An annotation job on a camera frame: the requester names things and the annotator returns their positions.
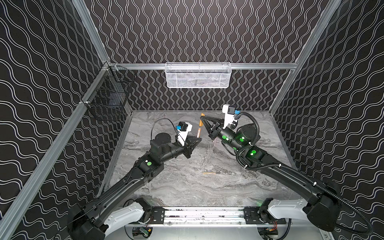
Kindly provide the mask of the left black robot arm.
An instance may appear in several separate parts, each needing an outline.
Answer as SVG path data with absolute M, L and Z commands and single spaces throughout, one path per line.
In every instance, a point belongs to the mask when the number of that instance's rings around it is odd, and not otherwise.
M 110 227 L 108 216 L 135 191 L 155 178 L 164 163 L 184 155 L 190 158 L 201 138 L 187 136 L 182 146 L 171 142 L 171 136 L 160 133 L 150 141 L 151 148 L 141 156 L 131 170 L 115 185 L 86 205 L 76 204 L 68 211 L 67 231 L 73 240 L 103 240 Z

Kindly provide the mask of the tan pen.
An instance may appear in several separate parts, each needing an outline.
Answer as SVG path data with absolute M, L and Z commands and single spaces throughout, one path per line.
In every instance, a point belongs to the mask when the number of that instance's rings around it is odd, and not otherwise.
M 202 172 L 203 175 L 221 175 L 221 172 Z

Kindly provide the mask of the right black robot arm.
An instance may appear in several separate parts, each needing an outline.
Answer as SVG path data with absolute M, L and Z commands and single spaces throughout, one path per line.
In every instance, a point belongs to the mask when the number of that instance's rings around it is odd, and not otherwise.
M 267 198 L 254 216 L 263 223 L 280 219 L 307 220 L 315 227 L 331 232 L 338 227 L 342 201 L 336 190 L 323 182 L 311 179 L 278 161 L 257 147 L 260 127 L 249 113 L 242 112 L 229 119 L 202 116 L 201 122 L 212 140 L 221 139 L 223 146 L 235 156 L 246 170 L 260 172 L 300 195 L 297 201 Z

